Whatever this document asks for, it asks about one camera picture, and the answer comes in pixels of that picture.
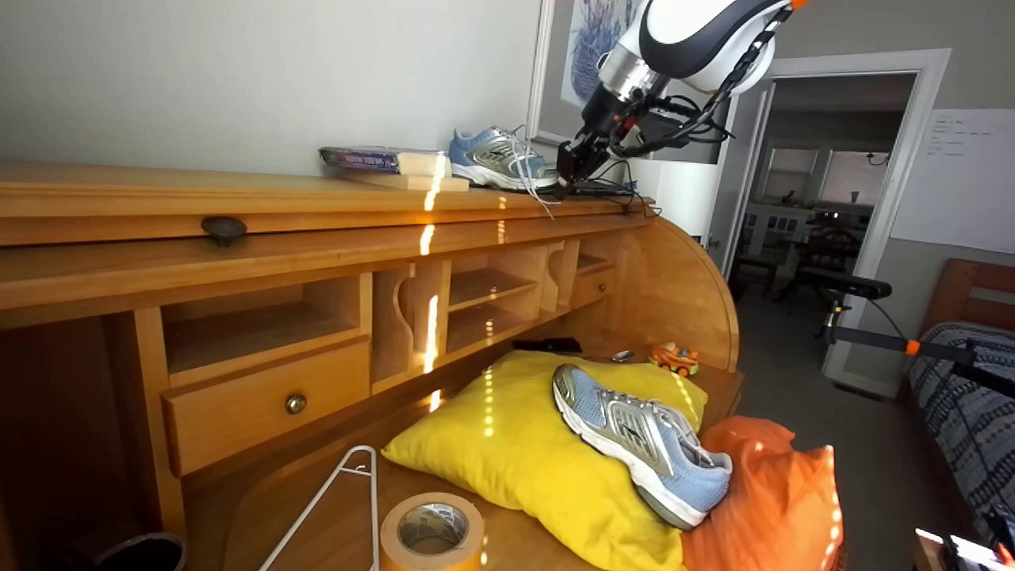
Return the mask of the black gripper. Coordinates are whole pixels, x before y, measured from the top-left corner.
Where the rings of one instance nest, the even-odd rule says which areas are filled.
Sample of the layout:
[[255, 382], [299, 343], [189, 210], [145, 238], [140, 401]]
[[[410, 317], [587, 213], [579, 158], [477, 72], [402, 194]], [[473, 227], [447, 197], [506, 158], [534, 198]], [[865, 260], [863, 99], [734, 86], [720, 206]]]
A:
[[595, 90], [579, 110], [579, 130], [558, 148], [558, 180], [577, 184], [587, 177], [590, 154], [602, 154], [612, 142], [620, 142], [634, 125], [631, 104], [612, 95], [610, 90]]

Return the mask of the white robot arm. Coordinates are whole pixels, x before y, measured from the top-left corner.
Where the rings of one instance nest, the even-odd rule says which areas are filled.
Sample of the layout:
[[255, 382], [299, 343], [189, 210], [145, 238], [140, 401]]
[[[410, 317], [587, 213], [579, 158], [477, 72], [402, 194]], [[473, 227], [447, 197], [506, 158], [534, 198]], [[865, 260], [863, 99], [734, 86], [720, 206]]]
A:
[[680, 148], [715, 130], [715, 110], [759, 86], [776, 29], [806, 0], [642, 0], [634, 21], [595, 62], [579, 130], [558, 147], [575, 187], [610, 158]]

